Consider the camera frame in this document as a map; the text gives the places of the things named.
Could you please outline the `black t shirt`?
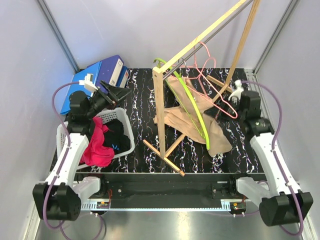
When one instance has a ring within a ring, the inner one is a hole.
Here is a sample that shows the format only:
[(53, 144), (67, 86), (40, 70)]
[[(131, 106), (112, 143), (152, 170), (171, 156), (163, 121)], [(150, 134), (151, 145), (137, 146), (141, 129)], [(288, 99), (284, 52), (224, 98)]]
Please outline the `black t shirt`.
[(124, 125), (118, 119), (110, 120), (103, 125), (107, 127), (104, 135), (104, 147), (109, 147), (114, 150), (114, 154), (120, 154), (128, 151), (131, 148), (131, 141), (127, 135), (124, 134)]

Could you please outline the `pink wire hanger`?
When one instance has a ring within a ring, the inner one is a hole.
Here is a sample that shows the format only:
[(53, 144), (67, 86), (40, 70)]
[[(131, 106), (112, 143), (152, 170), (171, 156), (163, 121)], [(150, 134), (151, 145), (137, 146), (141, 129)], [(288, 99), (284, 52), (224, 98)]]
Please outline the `pink wire hanger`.
[(214, 100), (212, 99), (212, 103), (211, 103), (211, 104), (213, 105), (213, 107), (218, 108), (218, 110), (219, 110), (220, 112), (223, 112), (225, 115), (229, 116), (230, 118), (236, 119), (236, 118), (238, 117), (237, 111), (234, 110), (234, 108), (233, 108), (226, 100), (224, 100), (224, 98), (223, 98), (223, 96), (222, 96), (222, 93), (224, 93), (225, 91), (227, 91), (227, 92), (229, 92), (229, 93), (232, 94), (232, 93), (233, 93), (233, 89), (229, 86), (229, 84), (228, 84), (227, 82), (226, 82), (226, 83), (222, 83), (222, 82), (220, 82), (219, 80), (215, 79), (214, 77), (212, 77), (212, 76), (210, 76), (210, 75), (208, 75), (207, 77), (205, 77), (205, 75), (203, 74), (203, 70), (204, 70), (207, 62), (212, 59), (212, 60), (213, 60), (213, 63), (214, 63), (213, 66), (215, 67), (215, 66), (216, 66), (216, 59), (215, 59), (214, 57), (211, 57), (210, 51), (209, 51), (209, 49), (208, 49), (208, 47), (206, 46), (205, 43), (203, 43), (203, 42), (200, 41), (199, 44), (200, 44), (201, 47), (205, 47), (206, 52), (207, 52), (207, 54), (208, 54), (208, 59), (205, 61), (202, 69), (200, 70), (200, 69), (198, 68), (198, 65), (197, 65), (197, 57), (196, 57), (196, 54), (195, 54), (195, 53), (193, 54), (193, 57), (194, 57), (194, 68), (199, 72), (199, 75), (198, 75), (197, 77), (192, 77), (192, 78), (190, 78), (190, 80), (191, 80), (191, 79), (197, 79), (198, 82), (199, 82), (199, 84), (200, 84), (200, 86), (201, 86), (201, 88), (202, 88), (202, 90), (203, 90), (203, 92), (204, 92), (204, 94), (207, 96), (208, 94), (207, 94), (207, 92), (205, 91), (205, 89), (204, 89), (204, 87), (203, 87), (203, 84), (202, 84), (202, 82), (201, 82), (201, 80), (200, 80), (200, 78), (203, 77), (203, 79), (204, 79), (204, 80), (213, 88), (213, 90), (217, 93), (217, 97), (220, 98), (223, 103), (225, 103), (225, 104), (227, 104), (227, 105), (229, 106), (229, 108), (233, 111), (233, 113), (235, 114), (235, 116), (231, 115), (231, 114), (228, 113), (227, 111), (225, 111), (225, 110), (223, 110), (222, 108), (220, 108), (218, 105), (216, 105), (216, 104), (214, 103)]
[[(204, 70), (207, 62), (208, 62), (209, 60), (211, 60), (211, 59), (213, 59), (214, 67), (215, 67), (215, 66), (216, 66), (216, 59), (215, 59), (214, 57), (209, 56), (209, 58), (205, 61), (202, 69), (199, 70), (198, 65), (197, 65), (197, 58), (196, 58), (196, 56), (194, 56), (194, 68), (199, 72), (198, 77), (195, 77), (194, 79), (198, 79), (199, 84), (201, 85), (204, 94), (207, 95), (207, 92), (206, 92), (205, 89), (203, 88), (202, 82), (200, 81), (200, 77), (202, 76), (203, 79), (204, 79), (204, 80), (213, 88), (213, 90), (217, 93), (217, 97), (220, 98), (223, 103), (227, 104), (227, 105), (229, 106), (229, 108), (234, 112), (235, 115), (229, 114), (227, 111), (225, 111), (224, 109), (222, 109), (221, 107), (219, 107), (218, 105), (216, 105), (216, 104), (214, 103), (214, 102), (215, 102), (214, 99), (212, 99), (212, 103), (211, 103), (211, 104), (213, 105), (213, 107), (214, 107), (214, 108), (217, 108), (219, 111), (223, 112), (224, 114), (226, 114), (226, 115), (229, 116), (230, 118), (236, 119), (236, 118), (238, 117), (237, 111), (236, 111), (226, 100), (224, 100), (224, 98), (223, 98), (223, 96), (222, 96), (222, 93), (223, 93), (225, 90), (226, 90), (227, 92), (229, 92), (229, 93), (232, 93), (232, 92), (233, 92), (232, 88), (228, 86), (228, 83), (222, 83), (222, 82), (220, 82), (219, 80), (211, 77), (210, 75), (208, 75), (208, 77), (210, 77), (210, 79), (208, 79), (208, 78), (205, 77), (205, 75), (203, 74), (203, 70)], [(222, 88), (221, 88), (220, 90), (217, 90), (212, 83), (214, 83), (214, 84), (216, 84), (216, 85), (218, 85), (218, 86), (220, 86), (220, 87), (222, 87)]]

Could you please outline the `beige top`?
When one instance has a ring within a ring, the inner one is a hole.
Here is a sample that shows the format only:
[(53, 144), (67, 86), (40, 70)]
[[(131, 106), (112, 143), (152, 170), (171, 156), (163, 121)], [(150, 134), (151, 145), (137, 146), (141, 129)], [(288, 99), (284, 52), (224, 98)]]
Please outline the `beige top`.
[[(185, 89), (176, 77), (170, 76), (167, 78), (167, 81), (169, 83), (168, 87), (170, 90), (173, 90), (173, 94), (179, 105), (176, 107), (166, 107), (164, 109), (164, 123), (185, 134), (194, 142), (205, 145), (204, 131)], [(213, 107), (210, 98), (203, 93), (199, 93), (189, 78), (183, 77), (182, 81), (186, 84), (187, 89), (190, 90), (191, 96), (203, 119), (209, 138), (209, 155), (214, 157), (217, 154), (230, 152), (233, 147), (224, 135), (218, 122), (213, 117), (204, 114), (204, 111)]]

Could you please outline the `red t shirt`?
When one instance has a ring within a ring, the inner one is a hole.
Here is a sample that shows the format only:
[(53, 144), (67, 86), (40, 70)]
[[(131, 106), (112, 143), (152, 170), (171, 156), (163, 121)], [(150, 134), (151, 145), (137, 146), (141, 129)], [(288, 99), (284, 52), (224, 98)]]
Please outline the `red t shirt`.
[(98, 116), (93, 118), (93, 122), (95, 124), (94, 131), (80, 163), (101, 168), (107, 167), (115, 156), (115, 151), (111, 147), (104, 146), (104, 133), (108, 132), (109, 128), (103, 124), (103, 120)]

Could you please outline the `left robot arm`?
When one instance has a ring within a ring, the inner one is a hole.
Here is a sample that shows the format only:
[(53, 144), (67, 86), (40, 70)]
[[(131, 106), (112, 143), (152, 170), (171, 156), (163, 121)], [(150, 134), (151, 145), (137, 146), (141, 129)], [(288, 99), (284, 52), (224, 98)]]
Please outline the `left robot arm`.
[(131, 93), (128, 88), (106, 82), (101, 83), (104, 90), (88, 80), (78, 81), (78, 84), (93, 95), (88, 97), (84, 91), (77, 90), (69, 96), (67, 123), (61, 123), (66, 134), (64, 146), (49, 176), (32, 190), (38, 215), (46, 223), (49, 220), (75, 221), (83, 202), (92, 195), (103, 198), (108, 193), (107, 184), (98, 177), (85, 177), (77, 184), (74, 178), (94, 134), (93, 118), (103, 109), (115, 109)]

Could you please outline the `neon yellow hanger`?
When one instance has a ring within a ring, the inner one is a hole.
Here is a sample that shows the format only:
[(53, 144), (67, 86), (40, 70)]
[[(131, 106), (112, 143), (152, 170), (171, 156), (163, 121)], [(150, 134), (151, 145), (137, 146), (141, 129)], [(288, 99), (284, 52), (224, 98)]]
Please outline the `neon yellow hanger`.
[(201, 137), (204, 138), (205, 140), (205, 145), (206, 145), (206, 149), (209, 150), (210, 149), (210, 138), (209, 138), (209, 134), (207, 131), (207, 128), (205, 126), (205, 122), (203, 120), (202, 114), (196, 104), (196, 101), (192, 95), (192, 93), (190, 92), (187, 84), (185, 83), (185, 81), (183, 80), (183, 77), (181, 75), (181, 73), (178, 73), (176, 70), (173, 71), (173, 75), (177, 78), (178, 82), (181, 84), (181, 86), (184, 89), (184, 92), (186, 94), (186, 96), (188, 97), (188, 99), (190, 100), (190, 103), (192, 105), (193, 110), (195, 111), (195, 115), (199, 121), (200, 127), (198, 127), (196, 125), (195, 120), (193, 119), (193, 117), (191, 116), (191, 114), (189, 113), (189, 111), (187, 110), (187, 107), (182, 103), (181, 99), (178, 97), (178, 94), (175, 92), (175, 90), (173, 89), (173, 87), (170, 85), (169, 81), (163, 77), (163, 80), (165, 81), (165, 83), (167, 84), (167, 86), (170, 88), (170, 90), (172, 91), (172, 93), (174, 94), (175, 98), (178, 100), (180, 106), (184, 109), (184, 111), (187, 113), (188, 117), (190, 118), (191, 122), (193, 123), (193, 125), (195, 126), (196, 130), (198, 131), (198, 133), (200, 134)]

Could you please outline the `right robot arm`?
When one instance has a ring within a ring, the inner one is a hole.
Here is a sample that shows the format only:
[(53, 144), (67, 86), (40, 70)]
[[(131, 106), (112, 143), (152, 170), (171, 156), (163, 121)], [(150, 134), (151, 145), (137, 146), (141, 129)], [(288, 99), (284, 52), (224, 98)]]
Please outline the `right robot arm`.
[(262, 221), (269, 227), (302, 222), (314, 200), (294, 180), (280, 153), (270, 121), (261, 116), (258, 92), (245, 90), (239, 101), (239, 114), (246, 137), (263, 168), (268, 186), (252, 177), (240, 177), (227, 185), (232, 198), (246, 196), (259, 209)]

